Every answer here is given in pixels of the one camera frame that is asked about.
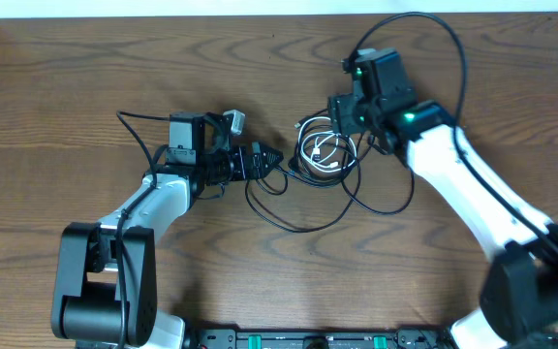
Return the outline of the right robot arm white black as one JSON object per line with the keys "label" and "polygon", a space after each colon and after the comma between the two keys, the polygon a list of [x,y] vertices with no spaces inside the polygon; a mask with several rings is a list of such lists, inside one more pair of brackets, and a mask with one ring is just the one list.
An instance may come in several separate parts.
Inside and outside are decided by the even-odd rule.
{"label": "right robot arm white black", "polygon": [[394,48],[358,49],[349,94],[329,97],[334,132],[369,132],[446,200],[490,264],[480,305],[450,326],[457,348],[504,348],[558,323],[558,224],[519,197],[476,153],[455,117],[419,101]]}

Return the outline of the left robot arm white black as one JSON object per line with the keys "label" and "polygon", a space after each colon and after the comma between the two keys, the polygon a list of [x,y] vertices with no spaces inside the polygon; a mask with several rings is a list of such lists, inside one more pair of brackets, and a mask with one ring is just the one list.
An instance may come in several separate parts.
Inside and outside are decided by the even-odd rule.
{"label": "left robot arm white black", "polygon": [[139,189],[95,223],[61,237],[50,324],[78,348],[185,348],[185,322],[158,308],[156,244],[207,186],[266,178],[284,159],[267,144],[233,144],[245,115],[174,112],[169,141],[145,155]]}

